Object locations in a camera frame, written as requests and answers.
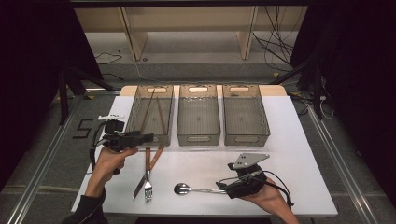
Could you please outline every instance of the hand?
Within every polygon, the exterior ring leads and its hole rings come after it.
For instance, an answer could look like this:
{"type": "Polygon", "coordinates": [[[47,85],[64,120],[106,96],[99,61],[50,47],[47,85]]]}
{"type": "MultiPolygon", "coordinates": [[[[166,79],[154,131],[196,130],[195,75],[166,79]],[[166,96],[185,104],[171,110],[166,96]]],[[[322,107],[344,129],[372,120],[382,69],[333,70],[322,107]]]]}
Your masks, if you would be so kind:
{"type": "Polygon", "coordinates": [[[122,152],[114,152],[109,147],[103,147],[93,169],[92,176],[85,191],[86,196],[100,197],[105,183],[113,177],[116,168],[122,169],[125,158],[134,155],[137,148],[125,148],[122,152]]]}
{"type": "MultiPolygon", "coordinates": [[[[267,182],[275,184],[268,177],[267,182]]],[[[286,223],[299,223],[280,194],[280,191],[269,185],[264,185],[256,194],[244,196],[241,199],[257,204],[264,211],[282,218],[286,223]]]]}

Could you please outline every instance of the white table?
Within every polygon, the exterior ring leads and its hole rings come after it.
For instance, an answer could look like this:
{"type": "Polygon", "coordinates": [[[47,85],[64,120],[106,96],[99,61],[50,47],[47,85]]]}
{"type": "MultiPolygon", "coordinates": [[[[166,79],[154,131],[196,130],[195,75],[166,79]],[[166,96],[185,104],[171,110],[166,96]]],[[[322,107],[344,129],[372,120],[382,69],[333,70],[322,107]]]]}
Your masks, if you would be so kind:
{"type": "MultiPolygon", "coordinates": [[[[110,114],[129,116],[133,96],[116,97],[110,114]]],[[[295,203],[292,211],[300,217],[334,217],[334,203],[323,181],[318,165],[306,140],[304,130],[288,96],[263,96],[263,105],[271,135],[264,147],[224,146],[221,125],[220,142],[215,147],[181,147],[177,141],[178,87],[175,86],[175,105],[171,145],[165,147],[150,175],[153,200],[145,203],[144,189],[136,199],[134,189],[144,173],[144,147],[127,158],[120,175],[114,175],[106,184],[105,213],[132,216],[157,217],[268,217],[253,203],[230,199],[228,195],[190,192],[185,196],[173,192],[175,184],[183,182],[196,189],[217,189],[216,182],[235,177],[227,163],[235,162],[241,152],[265,153],[270,158],[259,162],[263,170],[278,175],[290,190],[295,203]]],[[[222,99],[219,95],[220,124],[222,124],[222,99]]],[[[75,211],[80,195],[85,192],[90,176],[82,181],[72,211],[75,211]]]]}

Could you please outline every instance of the black cable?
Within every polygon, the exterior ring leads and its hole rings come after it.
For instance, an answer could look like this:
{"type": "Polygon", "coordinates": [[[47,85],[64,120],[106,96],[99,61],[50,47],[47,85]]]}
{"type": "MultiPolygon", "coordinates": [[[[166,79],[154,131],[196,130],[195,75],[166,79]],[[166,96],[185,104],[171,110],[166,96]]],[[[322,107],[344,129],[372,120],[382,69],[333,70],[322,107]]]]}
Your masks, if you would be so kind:
{"type": "Polygon", "coordinates": [[[103,75],[103,76],[113,76],[113,77],[117,77],[119,80],[122,80],[122,81],[125,80],[125,78],[116,76],[116,75],[114,75],[114,74],[112,74],[112,73],[103,73],[102,75],[103,75]]]}
{"type": "Polygon", "coordinates": [[[273,175],[274,177],[276,177],[276,178],[280,181],[280,183],[282,183],[282,185],[285,187],[285,189],[286,189],[286,191],[288,192],[288,194],[290,194],[290,191],[289,191],[288,187],[286,187],[285,183],[283,183],[283,181],[279,178],[279,176],[275,175],[274,173],[272,173],[272,172],[270,172],[270,171],[263,171],[263,172],[268,173],[268,174],[271,174],[271,175],[273,175]]]}
{"type": "Polygon", "coordinates": [[[291,209],[291,207],[294,206],[294,203],[291,202],[290,194],[287,193],[287,192],[286,192],[284,189],[282,189],[280,186],[275,185],[275,184],[271,184],[271,183],[269,183],[269,182],[267,182],[267,181],[264,181],[264,184],[269,185],[269,186],[271,186],[271,187],[273,187],[273,188],[275,188],[275,189],[281,190],[281,191],[286,195],[286,203],[288,204],[288,207],[291,209]]]}
{"type": "Polygon", "coordinates": [[[91,160],[92,169],[94,169],[95,165],[96,165],[96,160],[95,160],[95,151],[96,151],[96,147],[97,147],[96,136],[99,133],[99,130],[106,124],[107,124],[107,121],[103,121],[102,123],[100,123],[98,125],[98,127],[96,128],[95,132],[93,133],[91,147],[90,147],[90,160],[91,160]]]}
{"type": "MultiPolygon", "coordinates": [[[[270,44],[272,44],[272,45],[276,45],[276,46],[279,46],[279,47],[281,47],[281,45],[280,44],[277,44],[277,43],[275,43],[275,42],[271,42],[271,41],[268,41],[268,40],[264,40],[264,39],[261,39],[261,38],[259,38],[259,37],[257,37],[254,33],[253,33],[253,35],[254,35],[254,37],[256,37],[256,39],[258,39],[258,40],[260,40],[260,41],[263,41],[263,42],[269,42],[270,44]]],[[[293,50],[293,46],[288,46],[288,48],[287,49],[289,49],[289,50],[293,50]]]]}
{"type": "Polygon", "coordinates": [[[118,57],[118,58],[117,58],[117,59],[114,59],[114,60],[112,60],[112,61],[110,61],[110,62],[108,62],[108,63],[98,63],[98,64],[109,64],[109,63],[114,63],[115,61],[118,61],[119,59],[122,58],[122,56],[119,55],[119,54],[101,53],[101,54],[99,54],[98,56],[96,56],[95,59],[98,59],[100,56],[102,56],[102,55],[104,55],[104,54],[108,54],[108,55],[110,55],[110,56],[118,57]]]}
{"type": "Polygon", "coordinates": [[[308,113],[308,105],[305,106],[305,108],[297,114],[298,117],[306,115],[308,113]]]}
{"type": "Polygon", "coordinates": [[[283,61],[284,63],[290,65],[289,62],[285,61],[285,60],[282,59],[280,56],[278,56],[276,53],[274,53],[273,51],[271,51],[270,49],[268,49],[266,46],[264,46],[264,44],[260,41],[260,39],[258,39],[258,37],[257,37],[254,33],[253,33],[253,35],[254,35],[254,37],[256,38],[256,40],[259,42],[259,44],[262,46],[262,48],[264,48],[264,61],[265,61],[265,64],[266,64],[268,67],[272,68],[272,69],[279,70],[279,71],[283,71],[283,72],[289,72],[289,70],[281,69],[281,68],[278,68],[277,66],[276,66],[276,67],[273,67],[273,66],[271,66],[271,65],[267,62],[267,59],[266,59],[266,51],[268,50],[268,51],[270,51],[270,53],[272,53],[273,55],[275,55],[278,59],[280,59],[280,60],[283,61]]]}
{"type": "Polygon", "coordinates": [[[285,47],[285,43],[283,42],[283,40],[282,40],[282,36],[281,36],[281,34],[280,34],[280,22],[279,22],[279,11],[280,11],[280,6],[277,6],[276,7],[276,23],[275,23],[275,27],[276,27],[276,33],[277,33],[277,36],[279,36],[279,44],[282,46],[281,48],[280,48],[280,50],[282,51],[282,53],[283,53],[283,56],[285,57],[285,58],[287,58],[286,57],[286,55],[285,55],[285,52],[284,52],[284,47],[285,47]]]}
{"type": "Polygon", "coordinates": [[[288,64],[288,65],[290,65],[290,63],[288,62],[288,61],[286,61],[285,59],[283,59],[283,58],[281,58],[280,56],[278,56],[275,52],[273,52],[273,51],[271,51],[270,49],[268,49],[268,47],[267,46],[264,46],[263,44],[262,44],[262,42],[260,41],[260,39],[253,33],[253,36],[254,37],[256,37],[256,40],[259,42],[259,44],[265,49],[265,50],[268,50],[268,51],[270,51],[270,53],[272,53],[273,55],[275,55],[278,59],[280,59],[282,62],[284,62],[284,63],[286,63],[286,64],[288,64]]]}
{"type": "Polygon", "coordinates": [[[289,33],[285,38],[283,38],[282,41],[286,40],[286,39],[293,33],[294,29],[296,28],[297,24],[298,24],[299,21],[300,21],[301,16],[303,15],[303,11],[304,11],[304,7],[301,7],[301,11],[300,11],[300,14],[299,14],[299,16],[298,16],[297,22],[294,24],[293,28],[291,28],[290,33],[289,33]]]}
{"type": "MultiPolygon", "coordinates": [[[[277,40],[279,41],[279,44],[282,45],[282,44],[283,44],[283,41],[282,41],[282,39],[281,39],[281,37],[280,37],[279,31],[276,29],[277,17],[278,17],[278,7],[276,8],[276,23],[273,22],[273,20],[272,20],[272,18],[271,18],[271,16],[270,16],[270,13],[268,12],[267,7],[264,7],[264,8],[265,8],[265,11],[266,11],[266,13],[267,13],[268,19],[270,19],[271,25],[272,25],[272,27],[273,27],[273,31],[271,32],[271,36],[273,35],[274,38],[277,39],[277,40]]],[[[284,56],[285,59],[286,59],[287,57],[286,57],[286,55],[285,55],[285,52],[283,51],[282,48],[280,48],[280,50],[282,51],[283,56],[284,56]]]]}
{"type": "Polygon", "coordinates": [[[293,93],[291,93],[289,91],[287,92],[287,95],[291,98],[291,100],[301,100],[301,101],[303,101],[305,103],[307,103],[308,101],[310,101],[310,102],[314,101],[313,99],[306,99],[306,98],[304,98],[302,96],[293,94],[293,93]]]}
{"type": "MultiPolygon", "coordinates": [[[[283,13],[282,13],[282,18],[280,19],[280,23],[279,23],[279,25],[277,26],[277,30],[280,32],[280,30],[281,30],[281,26],[282,26],[282,22],[283,22],[283,19],[285,18],[285,13],[286,13],[286,10],[288,9],[288,7],[289,6],[285,6],[285,9],[283,10],[283,13]]],[[[283,45],[284,45],[284,47],[285,47],[285,51],[288,53],[288,55],[291,57],[291,54],[290,54],[290,52],[288,51],[288,48],[286,48],[286,43],[284,42],[284,38],[280,38],[281,39],[281,41],[282,41],[282,43],[283,43],[283,45]]]]}

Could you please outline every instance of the plastic bin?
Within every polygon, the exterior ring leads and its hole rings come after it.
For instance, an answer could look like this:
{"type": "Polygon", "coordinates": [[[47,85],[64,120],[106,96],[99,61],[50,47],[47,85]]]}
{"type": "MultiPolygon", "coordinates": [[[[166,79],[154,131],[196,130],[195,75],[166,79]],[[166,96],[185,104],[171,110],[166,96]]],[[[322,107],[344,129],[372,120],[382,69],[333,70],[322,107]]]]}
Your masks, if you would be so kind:
{"type": "Polygon", "coordinates": [[[223,85],[224,145],[263,147],[270,129],[258,85],[223,85]]]}
{"type": "Polygon", "coordinates": [[[138,86],[126,131],[154,133],[154,141],[144,145],[169,146],[173,117],[173,91],[167,86],[138,86]]]}
{"type": "Polygon", "coordinates": [[[220,121],[216,85],[181,85],[177,138],[181,146],[216,146],[220,121]]]}

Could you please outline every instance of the fork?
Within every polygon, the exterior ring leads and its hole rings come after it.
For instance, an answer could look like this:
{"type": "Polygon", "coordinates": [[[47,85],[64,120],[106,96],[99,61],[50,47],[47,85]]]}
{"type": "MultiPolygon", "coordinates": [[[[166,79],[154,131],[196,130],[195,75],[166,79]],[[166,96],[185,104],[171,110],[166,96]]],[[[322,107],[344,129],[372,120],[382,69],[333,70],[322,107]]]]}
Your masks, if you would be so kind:
{"type": "Polygon", "coordinates": [[[150,147],[146,147],[146,184],[145,184],[145,199],[146,203],[151,202],[152,199],[152,186],[149,182],[149,172],[151,170],[149,160],[150,160],[150,147]]]}

